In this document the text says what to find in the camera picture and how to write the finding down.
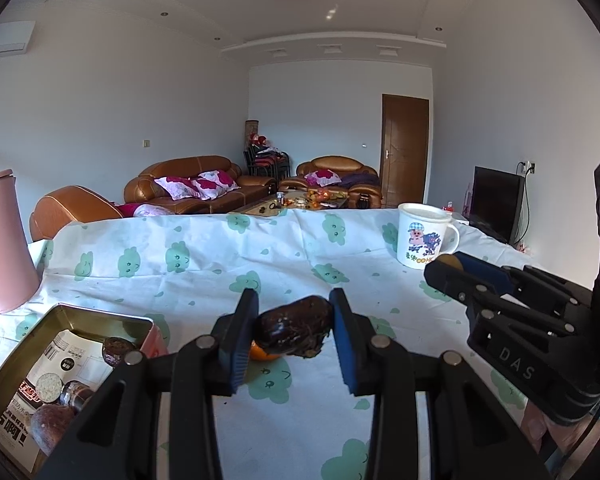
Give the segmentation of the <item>person's hand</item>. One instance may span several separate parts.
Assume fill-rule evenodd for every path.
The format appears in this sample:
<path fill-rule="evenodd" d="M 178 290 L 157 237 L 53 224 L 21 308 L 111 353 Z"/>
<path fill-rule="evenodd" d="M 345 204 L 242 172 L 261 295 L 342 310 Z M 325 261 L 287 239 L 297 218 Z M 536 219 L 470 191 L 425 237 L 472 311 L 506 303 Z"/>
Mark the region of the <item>person's hand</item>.
<path fill-rule="evenodd" d="M 582 463 L 600 440 L 600 420 L 591 430 L 586 430 L 592 420 L 591 416 L 586 416 L 575 425 L 560 426 L 550 420 L 531 401 L 528 401 L 520 429 L 536 452 L 540 450 L 543 437 L 549 434 L 565 455 L 571 452 L 570 460 Z"/>

